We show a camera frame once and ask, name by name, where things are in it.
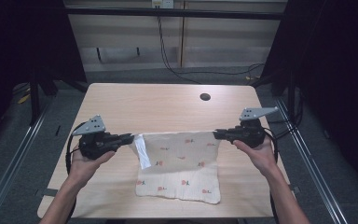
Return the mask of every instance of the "gray floor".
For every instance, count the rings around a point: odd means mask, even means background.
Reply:
[[[255,81],[261,73],[262,66],[251,75],[246,73],[247,66],[191,67],[175,69],[180,72],[204,72],[180,74],[201,84],[247,85]],[[150,66],[148,69],[124,69],[103,71],[94,67],[87,72],[89,84],[93,82],[116,83],[186,83],[192,81],[178,77],[165,68]],[[20,170],[15,175],[2,205],[0,206],[0,223],[36,223],[36,215],[41,198],[35,193],[48,185],[66,137],[73,125],[76,112],[84,98],[84,93],[74,90],[64,83],[57,82],[58,94],[48,98],[41,94],[42,103],[51,101],[45,120],[25,156]],[[262,106],[275,106],[269,85],[256,89]],[[22,137],[28,130],[30,122],[30,101],[17,104],[21,93],[13,96],[10,109],[0,124],[0,178],[17,151]],[[268,121],[282,120],[279,114],[268,116]],[[284,132],[284,123],[271,123],[275,133]],[[327,139],[324,128],[311,110],[304,104],[304,115],[299,125],[313,159],[321,169],[324,178],[336,196],[348,223],[358,223],[358,174],[345,162],[334,140]],[[299,189],[296,197],[312,223],[334,223],[328,213],[323,199],[316,189],[309,171],[300,157],[290,134],[279,140],[281,159],[289,175],[292,187]],[[273,218],[246,218],[247,223],[274,223]],[[98,219],[73,219],[71,223],[104,223]]]

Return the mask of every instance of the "forearm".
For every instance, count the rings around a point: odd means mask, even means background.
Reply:
[[[275,208],[281,223],[310,223],[299,207],[281,170],[275,167],[266,175]]]
[[[81,187],[67,178],[40,223],[65,223]]]

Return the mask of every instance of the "hand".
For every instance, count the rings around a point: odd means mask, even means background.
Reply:
[[[272,152],[271,140],[268,137],[265,137],[264,142],[256,148],[251,148],[239,140],[235,140],[233,144],[237,149],[245,152],[249,156],[254,166],[263,176],[268,175],[273,168],[277,167]]]
[[[73,181],[73,183],[77,184],[80,188],[83,188],[94,176],[101,164],[109,161],[115,155],[115,152],[108,151],[94,161],[87,157],[83,157],[80,150],[77,149],[78,146],[74,148],[75,151],[72,156],[72,166],[68,179]]]

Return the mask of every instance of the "white towel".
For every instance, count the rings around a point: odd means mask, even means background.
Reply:
[[[216,162],[220,140],[212,132],[144,133],[135,139],[130,147],[141,155],[141,163],[151,165],[140,167],[136,195],[220,202]]]

